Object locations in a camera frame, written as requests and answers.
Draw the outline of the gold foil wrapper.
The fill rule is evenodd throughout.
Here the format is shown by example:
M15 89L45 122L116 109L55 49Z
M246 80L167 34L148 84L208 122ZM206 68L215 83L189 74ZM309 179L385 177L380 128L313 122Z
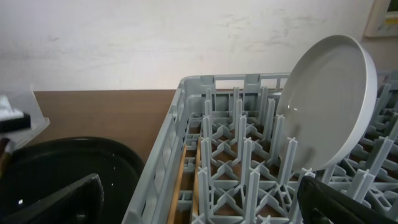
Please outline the gold foil wrapper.
M3 177L12 153L15 150L15 142L9 138L1 139L1 166L0 176Z

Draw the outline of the round black serving tray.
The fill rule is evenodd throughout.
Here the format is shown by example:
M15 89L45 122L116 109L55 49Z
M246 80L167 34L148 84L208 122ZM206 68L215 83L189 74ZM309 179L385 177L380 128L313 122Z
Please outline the round black serving tray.
M121 223L144 163L127 146L104 138L65 138L18 149L1 177L1 218L98 174L104 204L97 223Z

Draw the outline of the grey dishwasher rack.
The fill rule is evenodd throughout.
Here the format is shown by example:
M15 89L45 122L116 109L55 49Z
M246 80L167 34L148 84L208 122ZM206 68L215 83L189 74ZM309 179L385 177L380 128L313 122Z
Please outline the grey dishwasher rack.
M191 221L197 142L199 212L193 223L303 223L301 178L316 177L397 221L397 72L386 72L371 124L353 150L325 170L292 170L297 141L275 111L286 73L184 78L146 162L124 223L167 223L187 146L175 222Z

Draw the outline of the clear plastic storage bin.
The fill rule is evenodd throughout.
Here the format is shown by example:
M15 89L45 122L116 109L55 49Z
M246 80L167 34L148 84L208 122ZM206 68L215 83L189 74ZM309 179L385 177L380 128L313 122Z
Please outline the clear plastic storage bin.
M2 138L9 138L15 142L15 147L22 148L40 134L49 124L41 112L35 94L32 90L1 90L1 95L6 95L13 108L22 110L30 115L31 127L19 131L2 133Z

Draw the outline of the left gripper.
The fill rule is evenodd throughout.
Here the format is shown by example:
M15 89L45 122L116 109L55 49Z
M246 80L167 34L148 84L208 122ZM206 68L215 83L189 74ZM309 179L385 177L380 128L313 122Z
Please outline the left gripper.
M1 95L1 132L9 133L31 127L30 115L13 108L6 95Z

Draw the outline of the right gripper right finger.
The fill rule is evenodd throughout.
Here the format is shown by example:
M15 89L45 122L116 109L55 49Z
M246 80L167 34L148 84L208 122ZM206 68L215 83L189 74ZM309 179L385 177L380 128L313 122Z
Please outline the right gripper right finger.
M300 182L297 198L304 224L397 224L307 175Z

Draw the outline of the wall control panel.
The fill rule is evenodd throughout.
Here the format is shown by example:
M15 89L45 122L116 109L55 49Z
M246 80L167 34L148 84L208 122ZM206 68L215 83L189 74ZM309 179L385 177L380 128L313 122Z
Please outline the wall control panel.
M375 0L365 37L397 37L397 0Z

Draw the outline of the wooden chopstick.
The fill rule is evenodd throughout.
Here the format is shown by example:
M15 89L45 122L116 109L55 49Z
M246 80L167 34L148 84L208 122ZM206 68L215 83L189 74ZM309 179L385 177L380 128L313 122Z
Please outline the wooden chopstick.
M195 217L199 212L199 186L198 186L198 171L199 166L201 164L201 137L198 138L197 142L197 154L196 154L196 162L195 162L195 176L194 176L194 188L193 188L193 197L192 197L192 216L190 223L193 223Z
M184 170L186 152L187 152L187 146L184 145L182 157L180 160L180 166L178 169L177 180L175 183L174 194L172 197L172 202L170 204L170 210L169 210L169 216L167 219L167 224L174 224L174 222L175 222L175 214L177 211L177 205L178 205L178 200L179 200L180 186L181 186L181 182L182 182L182 175L183 175L183 170Z

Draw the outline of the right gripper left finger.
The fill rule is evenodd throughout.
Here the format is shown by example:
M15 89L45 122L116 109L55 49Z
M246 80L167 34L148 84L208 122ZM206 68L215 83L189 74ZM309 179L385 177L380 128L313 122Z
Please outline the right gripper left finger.
M86 177L1 218L3 224L97 223L104 204L104 190L98 174Z

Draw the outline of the white round plate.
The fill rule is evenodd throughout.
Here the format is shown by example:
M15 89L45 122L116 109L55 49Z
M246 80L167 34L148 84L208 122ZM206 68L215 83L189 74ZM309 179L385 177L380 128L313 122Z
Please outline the white round plate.
M297 148L292 170L323 170L347 156L366 131L377 98L377 74L354 38L332 35L310 47L290 73L276 113Z

